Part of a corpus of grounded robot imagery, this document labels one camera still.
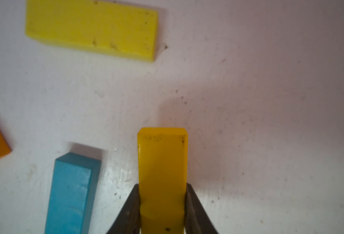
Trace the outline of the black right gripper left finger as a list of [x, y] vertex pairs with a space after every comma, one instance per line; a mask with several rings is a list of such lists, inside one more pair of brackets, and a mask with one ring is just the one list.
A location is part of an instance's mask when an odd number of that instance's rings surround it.
[[136, 184], [107, 234], [139, 234], [140, 226], [140, 195]]

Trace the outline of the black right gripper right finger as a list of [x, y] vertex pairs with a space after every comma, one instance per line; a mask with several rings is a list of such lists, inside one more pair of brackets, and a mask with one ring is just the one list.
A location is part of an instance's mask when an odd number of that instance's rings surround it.
[[185, 232], [187, 234], [218, 234], [193, 187], [187, 183], [185, 198]]

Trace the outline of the teal block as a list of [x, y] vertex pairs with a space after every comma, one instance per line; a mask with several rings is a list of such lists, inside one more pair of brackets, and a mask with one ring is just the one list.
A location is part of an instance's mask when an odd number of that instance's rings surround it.
[[87, 234], [101, 161], [75, 153], [55, 160], [46, 234]]

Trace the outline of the yellow block vertical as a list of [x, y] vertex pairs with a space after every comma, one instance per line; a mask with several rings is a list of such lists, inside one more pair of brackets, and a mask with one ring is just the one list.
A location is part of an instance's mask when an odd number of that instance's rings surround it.
[[145, 127], [138, 132], [143, 234], [184, 233], [188, 145], [184, 128]]

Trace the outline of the yellow block horizontal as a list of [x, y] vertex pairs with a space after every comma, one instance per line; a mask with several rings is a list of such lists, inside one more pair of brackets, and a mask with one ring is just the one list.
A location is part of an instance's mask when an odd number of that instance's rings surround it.
[[155, 60], [158, 12], [107, 1], [27, 1], [26, 35], [41, 43]]

